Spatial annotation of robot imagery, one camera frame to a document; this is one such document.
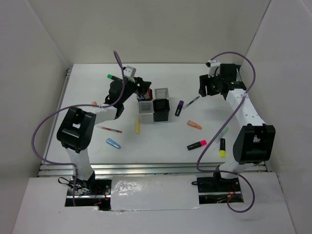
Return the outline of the clear green gel pen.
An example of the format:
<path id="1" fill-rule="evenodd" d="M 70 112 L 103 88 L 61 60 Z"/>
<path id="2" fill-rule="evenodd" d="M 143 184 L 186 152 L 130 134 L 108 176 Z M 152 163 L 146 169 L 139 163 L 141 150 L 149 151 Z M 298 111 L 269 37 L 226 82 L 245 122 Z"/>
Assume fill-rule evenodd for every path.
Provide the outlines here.
<path id="1" fill-rule="evenodd" d="M 183 106 L 183 109 L 188 108 L 190 105 L 192 105 L 195 101 L 197 101 L 200 98 L 200 96 L 195 97 L 193 100 L 188 102 L 186 105 Z"/>

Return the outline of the green black highlighter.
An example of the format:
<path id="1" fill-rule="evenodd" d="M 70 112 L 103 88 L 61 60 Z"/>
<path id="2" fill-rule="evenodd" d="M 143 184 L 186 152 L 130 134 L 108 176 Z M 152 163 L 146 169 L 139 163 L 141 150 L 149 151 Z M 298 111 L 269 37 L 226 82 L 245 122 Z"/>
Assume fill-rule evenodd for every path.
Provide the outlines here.
<path id="1" fill-rule="evenodd" d="M 114 81 L 122 81 L 122 79 L 116 77 L 116 76 L 113 76 L 111 74 L 108 74 L 107 75 L 107 78 L 111 79 L 111 80 L 114 80 Z"/>

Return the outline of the purple black highlighter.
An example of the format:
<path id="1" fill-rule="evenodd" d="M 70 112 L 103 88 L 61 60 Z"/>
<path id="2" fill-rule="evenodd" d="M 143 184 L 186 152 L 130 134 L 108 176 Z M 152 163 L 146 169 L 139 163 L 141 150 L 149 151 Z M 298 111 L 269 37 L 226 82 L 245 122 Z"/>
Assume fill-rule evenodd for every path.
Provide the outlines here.
<path id="1" fill-rule="evenodd" d="M 175 111 L 176 117 L 180 116 L 183 105 L 184 105 L 184 101 L 180 100 Z"/>

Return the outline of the red gel pen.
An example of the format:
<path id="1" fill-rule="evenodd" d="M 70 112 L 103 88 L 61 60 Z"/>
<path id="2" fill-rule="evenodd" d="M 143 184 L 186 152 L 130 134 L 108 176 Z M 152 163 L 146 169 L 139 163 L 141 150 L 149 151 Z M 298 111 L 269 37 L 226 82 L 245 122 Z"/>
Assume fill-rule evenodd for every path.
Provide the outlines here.
<path id="1" fill-rule="evenodd" d="M 98 126 L 98 128 L 103 129 L 105 131 L 110 131 L 110 132 L 115 132 L 115 133 L 122 133 L 121 130 L 116 130 L 116 129 L 107 128 L 107 127 L 103 127 L 103 126 Z"/>

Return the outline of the red ballpoint pen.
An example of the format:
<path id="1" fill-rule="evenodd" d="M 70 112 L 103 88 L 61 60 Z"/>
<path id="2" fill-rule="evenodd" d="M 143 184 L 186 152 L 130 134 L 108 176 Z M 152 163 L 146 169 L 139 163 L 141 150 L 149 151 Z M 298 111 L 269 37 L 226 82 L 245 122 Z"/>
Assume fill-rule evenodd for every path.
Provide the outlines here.
<path id="1" fill-rule="evenodd" d="M 153 93 L 152 93 L 152 89 L 151 89 L 151 88 L 148 89 L 146 95 L 147 95 L 147 97 L 148 97 L 149 99 L 152 99 L 152 98 L 153 98 Z"/>

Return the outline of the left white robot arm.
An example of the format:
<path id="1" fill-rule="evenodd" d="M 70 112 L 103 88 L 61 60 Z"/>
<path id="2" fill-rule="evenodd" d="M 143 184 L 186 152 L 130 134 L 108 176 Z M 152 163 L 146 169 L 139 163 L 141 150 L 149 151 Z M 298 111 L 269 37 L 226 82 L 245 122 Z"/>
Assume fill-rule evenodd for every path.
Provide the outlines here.
<path id="1" fill-rule="evenodd" d="M 67 111 L 58 129 L 57 140 L 66 149 L 70 162 L 73 163 L 73 179 L 77 180 L 78 187 L 84 194 L 89 195 L 96 190 L 95 172 L 87 150 L 94 126 L 119 118 L 124 110 L 124 102 L 132 94 L 144 96 L 151 84 L 141 77 L 134 77 L 133 80 L 126 78 L 125 83 L 119 78 L 114 78 L 104 102 L 108 108 L 101 107 L 94 112 L 87 112 L 79 107 L 71 107 Z"/>

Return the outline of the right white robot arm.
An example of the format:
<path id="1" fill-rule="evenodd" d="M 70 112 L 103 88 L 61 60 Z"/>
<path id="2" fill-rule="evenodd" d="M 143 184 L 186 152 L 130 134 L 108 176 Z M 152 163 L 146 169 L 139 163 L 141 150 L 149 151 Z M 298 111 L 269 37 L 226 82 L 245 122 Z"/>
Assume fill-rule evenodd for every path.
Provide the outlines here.
<path id="1" fill-rule="evenodd" d="M 275 138 L 275 128 L 259 116 L 242 81 L 237 80 L 237 65 L 210 60 L 209 72 L 199 77 L 199 94 L 202 97 L 222 95 L 236 112 L 240 131 L 233 144 L 233 156 L 217 167 L 213 186 L 224 191 L 230 180 L 237 178 L 249 167 L 270 159 Z"/>

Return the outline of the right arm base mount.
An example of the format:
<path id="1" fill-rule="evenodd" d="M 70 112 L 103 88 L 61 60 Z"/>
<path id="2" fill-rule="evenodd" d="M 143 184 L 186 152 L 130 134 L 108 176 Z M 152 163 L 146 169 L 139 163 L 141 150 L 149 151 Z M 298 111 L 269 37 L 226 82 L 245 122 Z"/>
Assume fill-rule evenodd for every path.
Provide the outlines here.
<path id="1" fill-rule="evenodd" d="M 191 182 L 197 187 L 199 204 L 242 203 L 243 196 L 238 178 L 223 179 L 219 173 L 209 177 L 197 177 Z"/>

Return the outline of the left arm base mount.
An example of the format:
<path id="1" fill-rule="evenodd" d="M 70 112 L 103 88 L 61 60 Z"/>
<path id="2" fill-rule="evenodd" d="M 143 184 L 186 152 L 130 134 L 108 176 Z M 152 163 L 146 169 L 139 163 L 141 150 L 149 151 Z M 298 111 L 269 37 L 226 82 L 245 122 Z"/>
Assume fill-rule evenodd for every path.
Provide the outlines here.
<path id="1" fill-rule="evenodd" d="M 64 177 L 58 178 L 58 183 L 67 186 L 65 207 L 74 207 L 73 186 L 74 181 Z M 111 209 L 111 179 L 97 179 L 91 188 L 76 184 L 75 187 L 75 205 L 76 207 L 95 206 L 100 211 L 109 211 Z"/>

